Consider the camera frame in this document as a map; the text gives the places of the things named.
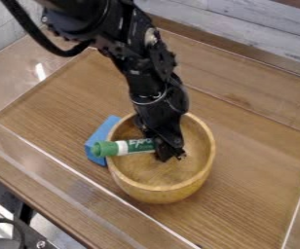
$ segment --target black wire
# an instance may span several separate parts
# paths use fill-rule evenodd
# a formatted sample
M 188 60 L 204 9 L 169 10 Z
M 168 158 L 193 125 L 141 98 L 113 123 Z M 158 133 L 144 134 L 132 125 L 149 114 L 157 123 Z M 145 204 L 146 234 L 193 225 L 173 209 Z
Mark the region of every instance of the black wire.
M 11 221 L 6 218 L 0 218 L 0 223 L 7 223 L 7 224 L 14 225 L 14 227 L 17 228 L 17 230 L 21 233 L 21 247 L 19 247 L 19 249 L 25 249 L 26 248 L 26 234 L 25 234 L 25 231 L 23 231 L 21 225 L 15 221 Z
M 17 0 L 0 0 L 0 2 L 9 9 L 30 37 L 49 52 L 62 57 L 71 57 L 82 53 L 82 51 L 89 47 L 91 41 L 85 41 L 75 45 L 70 50 L 63 51 L 41 32 L 19 2 Z

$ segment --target wooden bowl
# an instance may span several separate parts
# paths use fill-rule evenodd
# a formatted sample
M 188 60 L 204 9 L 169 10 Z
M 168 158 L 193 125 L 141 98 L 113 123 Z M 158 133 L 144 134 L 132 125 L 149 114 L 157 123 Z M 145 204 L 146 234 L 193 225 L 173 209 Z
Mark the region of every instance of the wooden bowl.
M 142 138 L 142 133 L 126 116 L 113 128 L 109 140 Z M 204 185 L 216 156 L 213 133 L 192 114 L 181 120 L 186 158 L 161 162 L 154 154 L 108 158 L 117 184 L 136 199 L 148 203 L 173 203 L 189 197 Z

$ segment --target green cap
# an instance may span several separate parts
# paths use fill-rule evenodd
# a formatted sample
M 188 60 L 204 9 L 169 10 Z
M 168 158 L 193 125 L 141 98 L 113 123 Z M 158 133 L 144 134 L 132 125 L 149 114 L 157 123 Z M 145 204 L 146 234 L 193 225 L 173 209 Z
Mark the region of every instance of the green cap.
M 97 142 L 91 148 L 91 153 L 97 158 L 113 157 L 118 152 L 120 147 L 116 142 Z

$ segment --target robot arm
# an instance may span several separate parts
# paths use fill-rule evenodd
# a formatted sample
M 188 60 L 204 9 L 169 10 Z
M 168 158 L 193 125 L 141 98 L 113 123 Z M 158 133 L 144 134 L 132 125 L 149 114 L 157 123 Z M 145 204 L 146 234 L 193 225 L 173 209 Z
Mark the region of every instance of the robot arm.
M 136 125 L 146 137 L 154 138 L 160 160 L 181 159 L 185 151 L 180 120 L 189 108 L 188 94 L 174 73 L 176 55 L 168 50 L 150 17 L 132 0 L 35 1 L 45 7 L 43 20 L 53 32 L 79 41 L 78 50 L 70 54 L 91 44 L 113 59 L 129 84 Z M 17 1 L 2 2 L 31 35 L 38 30 L 26 28 L 29 21 Z

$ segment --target blue sponge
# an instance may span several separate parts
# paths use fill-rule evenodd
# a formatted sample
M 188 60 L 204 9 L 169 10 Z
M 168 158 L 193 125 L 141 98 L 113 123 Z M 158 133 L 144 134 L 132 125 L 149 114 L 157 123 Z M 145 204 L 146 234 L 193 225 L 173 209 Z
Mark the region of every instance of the blue sponge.
M 117 117 L 117 116 L 110 116 L 109 119 L 105 121 L 105 123 L 102 123 L 102 125 L 99 126 L 99 128 L 97 129 L 97 131 L 93 133 L 93 135 L 90 136 L 90 138 L 87 139 L 86 143 L 85 143 L 85 152 L 86 152 L 86 156 L 87 158 L 95 162 L 97 164 L 99 164 L 101 166 L 108 166 L 106 163 L 106 159 L 99 159 L 97 158 L 93 154 L 91 154 L 91 147 L 94 146 L 94 144 L 98 141 L 106 141 L 108 139 L 108 135 L 114 127 L 114 125 L 117 124 L 117 122 L 121 120 L 122 118 Z

